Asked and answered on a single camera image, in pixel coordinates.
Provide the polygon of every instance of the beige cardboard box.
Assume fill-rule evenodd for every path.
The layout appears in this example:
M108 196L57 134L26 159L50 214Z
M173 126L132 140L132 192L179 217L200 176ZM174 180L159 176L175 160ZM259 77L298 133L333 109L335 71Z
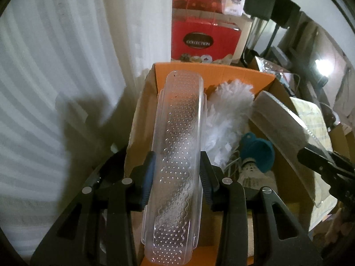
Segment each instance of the beige cardboard box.
M225 81L239 79L246 84L252 84L255 95L258 95L262 90L268 91L283 102L291 111L297 114L289 95L272 74L225 65L180 62L157 63L153 65L147 75L134 114L125 161L126 175L129 175L135 166L141 165L147 152L151 150L158 102L157 95L159 91L164 88L166 76L174 70L189 70L199 73L204 79L205 93L207 94L207 97L219 84ZM250 128L257 136L264 137L263 133L252 123L250 123ZM277 149L275 150L276 158L272 170L276 176L279 196L287 205L292 205L291 211L293 211L299 218L302 226L305 229L308 229L313 202L296 173L292 170L280 152ZM218 243L218 238L216 237L219 236L221 227L218 222L218 217L220 217L220 214L213 213L209 210L208 206L203 203L198 248L194 250L192 258L194 261L196 261L196 257L194 257L195 253L196 255L201 255L201 257L205 255L210 257L212 252L217 254L216 244ZM144 253L144 246L141 244L141 223L142 213L132 213L134 241L139 261L143 259ZM214 263L215 259L212 260L210 264L206 262L204 265L214 265Z

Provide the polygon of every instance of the orange box flap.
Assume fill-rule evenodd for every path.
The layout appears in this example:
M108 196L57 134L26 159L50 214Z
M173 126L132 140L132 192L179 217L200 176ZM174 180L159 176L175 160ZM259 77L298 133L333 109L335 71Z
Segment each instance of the orange box flap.
M239 79L245 84L253 85L252 92L257 95L260 91L268 89L275 76L256 70L204 63L156 63L155 72L158 93L164 88L166 76L176 70L185 70L199 73L203 78L205 93L207 96L221 83Z

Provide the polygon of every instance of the white wall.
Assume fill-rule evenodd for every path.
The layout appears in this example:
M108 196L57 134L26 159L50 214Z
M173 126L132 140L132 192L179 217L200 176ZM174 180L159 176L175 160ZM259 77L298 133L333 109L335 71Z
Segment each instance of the white wall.
M355 34L342 13L331 0L292 0L316 23L320 24L338 43L350 62L355 65ZM275 23L270 21L255 50L261 53L267 46ZM280 29L273 45L277 45L286 30Z

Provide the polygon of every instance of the screw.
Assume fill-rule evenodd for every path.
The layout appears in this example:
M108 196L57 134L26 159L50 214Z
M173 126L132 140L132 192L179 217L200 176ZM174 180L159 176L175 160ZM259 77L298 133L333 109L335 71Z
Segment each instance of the screw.
M231 178L226 177L226 178L223 178L223 179L222 179L222 183L223 183L223 184L226 184L226 185L230 185L230 184L233 183L233 181L232 181Z
M131 178L124 178L122 179L122 184L124 185L129 185L133 182L133 180Z
M91 193L91 191L92 191L92 188L90 186L86 186L81 190L81 192L83 194L89 194L89 193Z
M265 194L271 194L271 193L272 193L272 190L271 190L271 188L269 188L269 187L264 187L264 188L263 188L263 193L265 193Z

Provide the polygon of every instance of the textured plastic surface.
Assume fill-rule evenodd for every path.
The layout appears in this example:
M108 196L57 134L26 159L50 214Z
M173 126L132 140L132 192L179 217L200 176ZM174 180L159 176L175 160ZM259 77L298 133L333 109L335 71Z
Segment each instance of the textured plastic surface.
M329 162L334 163L329 153L306 127L304 122L278 99L262 91L254 101L251 121L267 136L291 165L316 207L329 196L330 186L321 176L298 162L299 150L311 144Z
M156 264L184 265L197 246L204 100L203 79L187 71L170 73L159 95L152 147L156 172L142 230L144 254Z

